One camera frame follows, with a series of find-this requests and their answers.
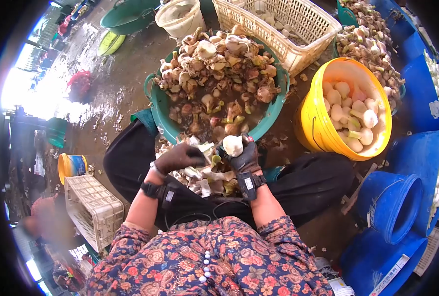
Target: plastic crate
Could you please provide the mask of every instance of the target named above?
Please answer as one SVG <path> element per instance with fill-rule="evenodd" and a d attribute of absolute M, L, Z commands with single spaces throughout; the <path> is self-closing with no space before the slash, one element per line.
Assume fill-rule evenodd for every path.
<path fill-rule="evenodd" d="M 96 252 L 112 243 L 124 205 L 90 175 L 65 177 L 65 201 L 73 223 Z"/>
<path fill-rule="evenodd" d="M 309 0 L 213 0 L 223 30 L 241 24 L 267 44 L 293 77 L 316 61 L 341 24 Z M 268 11 L 282 24 L 289 24 L 299 38 L 293 42 L 251 11 Z"/>

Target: yellow plastic bucket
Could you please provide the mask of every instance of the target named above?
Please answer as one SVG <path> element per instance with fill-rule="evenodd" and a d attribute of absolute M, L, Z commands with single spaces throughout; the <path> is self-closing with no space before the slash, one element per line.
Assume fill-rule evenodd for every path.
<path fill-rule="evenodd" d="M 372 128 L 374 139 L 360 153 L 352 151 L 334 129 L 324 106 L 323 81 L 345 81 L 351 94 L 355 81 L 368 98 L 381 105 L 377 114 L 378 123 Z M 365 161 L 379 155 L 389 143 L 392 113 L 386 93 L 374 74 L 353 59 L 336 58 L 321 66 L 313 77 L 310 92 L 295 114 L 294 130 L 300 143 L 310 151 L 334 151 L 354 161 Z"/>
<path fill-rule="evenodd" d="M 58 177 L 62 185 L 65 177 L 82 176 L 88 171 L 88 163 L 83 155 L 68 155 L 62 153 L 58 156 Z"/>

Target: hand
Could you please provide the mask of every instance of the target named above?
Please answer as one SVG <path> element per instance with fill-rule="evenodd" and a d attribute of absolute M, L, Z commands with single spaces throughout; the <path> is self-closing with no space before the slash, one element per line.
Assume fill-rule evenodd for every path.
<path fill-rule="evenodd" d="M 198 148 L 187 143 L 181 143 L 157 158 L 154 163 L 159 172 L 166 175 L 172 170 L 184 169 L 190 166 L 205 166 L 206 159 Z"/>
<path fill-rule="evenodd" d="M 255 173 L 258 170 L 261 170 L 261 167 L 258 164 L 259 153 L 257 152 L 257 145 L 255 142 L 249 142 L 245 144 L 243 142 L 244 149 L 243 153 L 238 157 L 231 157 L 226 153 L 220 155 L 222 158 L 225 158 L 231 167 L 238 173 L 251 172 Z"/>

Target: dirty floor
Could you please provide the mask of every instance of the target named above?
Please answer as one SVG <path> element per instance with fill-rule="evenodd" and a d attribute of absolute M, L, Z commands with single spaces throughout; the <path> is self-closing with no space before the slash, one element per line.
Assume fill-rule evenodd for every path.
<path fill-rule="evenodd" d="M 332 13 L 335 3 L 325 2 L 323 7 Z M 40 92 L 63 94 L 67 81 L 75 72 L 81 69 L 91 72 L 92 86 L 87 101 L 70 102 L 65 98 L 56 101 L 54 115 L 67 118 L 72 124 L 67 131 L 67 145 L 59 153 L 85 155 L 88 163 L 95 165 L 95 177 L 123 201 L 127 213 L 129 204 L 102 173 L 104 153 L 119 131 L 129 124 L 130 114 L 148 108 L 149 101 L 143 91 L 145 78 L 158 69 L 160 59 L 175 48 L 175 41 L 169 39 L 162 28 L 152 24 L 141 32 L 127 36 L 115 54 L 98 57 L 98 45 L 101 36 L 106 32 L 106 29 L 100 27 L 99 20 L 113 3 L 114 0 L 101 1 L 83 21 L 73 27 L 68 39 L 69 45 L 57 57 L 38 87 Z M 209 23 L 211 19 L 216 20 L 216 15 L 204 15 L 204 19 L 207 25 L 219 29 L 217 23 Z M 323 64 L 331 59 L 331 52 L 331 48 L 328 48 L 318 63 Z M 318 68 L 312 64 L 303 71 L 308 77 L 307 81 L 301 81 L 297 77 L 298 85 L 293 87 L 293 94 L 289 96 L 279 118 L 266 135 L 277 138 L 284 135 L 281 138 L 287 138 L 282 141 L 287 148 L 283 153 L 270 153 L 267 166 L 283 165 L 305 153 L 306 149 L 294 135 L 293 121 L 296 109 L 308 92 L 312 77 Z M 373 161 L 380 164 L 382 159 L 383 156 Z M 47 153 L 46 179 L 50 180 L 52 193 L 59 184 L 57 160 Z M 360 170 L 365 175 L 371 163 L 372 161 L 360 163 L 356 171 Z M 344 216 L 340 209 L 339 204 L 330 207 L 322 215 L 299 228 L 303 241 L 308 246 L 316 246 L 317 256 L 338 259 L 359 231 L 352 213 Z"/>

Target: floral blouse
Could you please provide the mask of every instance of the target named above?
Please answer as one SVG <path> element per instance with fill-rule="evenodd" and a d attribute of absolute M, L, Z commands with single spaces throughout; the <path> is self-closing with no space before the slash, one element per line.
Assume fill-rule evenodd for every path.
<path fill-rule="evenodd" d="M 211 257 L 205 265 L 205 252 Z M 211 277 L 199 278 L 208 267 Z M 88 295 L 333 295 L 290 217 L 254 231 L 228 216 L 174 225 L 148 240 L 124 222 L 107 258 L 86 281 Z"/>

